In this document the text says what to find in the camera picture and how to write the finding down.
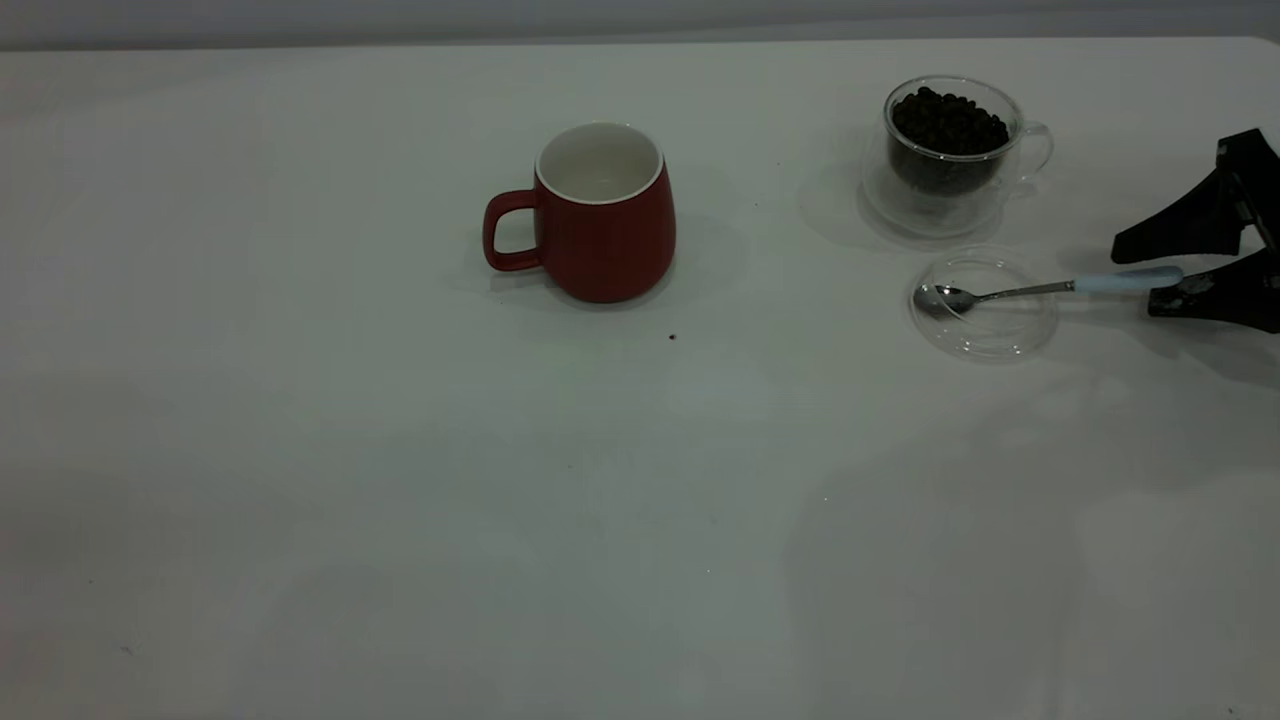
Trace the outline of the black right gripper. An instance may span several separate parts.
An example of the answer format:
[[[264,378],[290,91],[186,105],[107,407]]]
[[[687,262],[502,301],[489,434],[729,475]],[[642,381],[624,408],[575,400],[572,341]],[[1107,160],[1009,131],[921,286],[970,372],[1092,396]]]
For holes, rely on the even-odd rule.
[[[1190,255],[1236,256],[1242,232],[1265,247],[1225,266],[1149,292],[1148,315],[1279,332],[1279,158],[1258,129],[1217,141],[1216,170],[1153,217],[1117,233],[1116,264]]]

